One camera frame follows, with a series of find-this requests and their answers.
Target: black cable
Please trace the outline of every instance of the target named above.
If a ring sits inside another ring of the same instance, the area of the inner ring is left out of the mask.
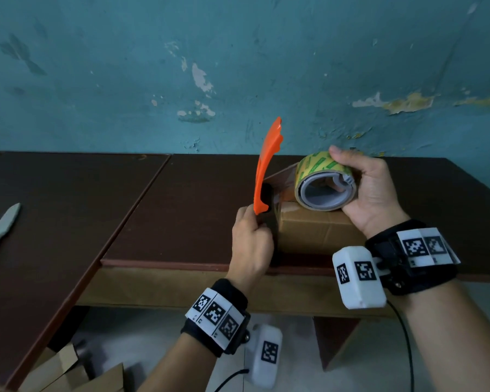
[[[239,371],[236,371],[234,374],[227,377],[227,379],[225,381],[223,381],[220,384],[220,386],[216,388],[216,390],[214,392],[219,392],[225,386],[226,383],[228,383],[232,378],[234,378],[238,374],[247,374],[248,372],[249,372],[249,369],[241,369]]]
[[[412,364],[412,348],[410,347],[410,339],[408,337],[408,332],[406,331],[405,327],[405,322],[403,322],[403,319],[401,319],[401,316],[399,315],[398,310],[396,307],[392,305],[390,301],[387,300],[387,304],[394,310],[396,313],[399,323],[401,323],[401,327],[403,328],[403,333],[405,333],[405,340],[406,340],[406,349],[408,350],[409,354],[409,365],[410,365],[410,390],[411,392],[414,392],[414,365]]]

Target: tape roll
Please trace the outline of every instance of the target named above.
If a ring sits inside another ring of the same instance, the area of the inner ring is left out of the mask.
[[[307,209],[328,212],[349,203],[356,183],[348,166],[338,164],[327,151],[303,158],[296,167],[294,194]]]

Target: gray knife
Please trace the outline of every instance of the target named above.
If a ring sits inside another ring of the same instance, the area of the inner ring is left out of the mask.
[[[7,234],[7,232],[11,228],[11,225],[13,225],[19,210],[20,204],[17,203],[16,205],[13,205],[9,209],[7,209],[7,212],[4,213],[4,215],[0,219],[0,238]]]

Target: forearm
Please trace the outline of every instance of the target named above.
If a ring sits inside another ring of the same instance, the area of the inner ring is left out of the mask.
[[[411,294],[404,309],[439,391],[490,391],[490,321],[459,282]]]
[[[138,392],[204,392],[215,364],[208,348],[183,333]]]

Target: hand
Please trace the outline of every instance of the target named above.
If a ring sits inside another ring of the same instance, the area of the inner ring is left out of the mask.
[[[232,259],[225,278],[248,296],[267,271],[273,252],[271,231],[258,226],[252,205],[241,207],[232,228]]]
[[[401,209],[387,163],[380,158],[330,146],[330,156],[340,164],[361,171],[357,198],[343,206],[352,223],[368,238],[410,217]]]

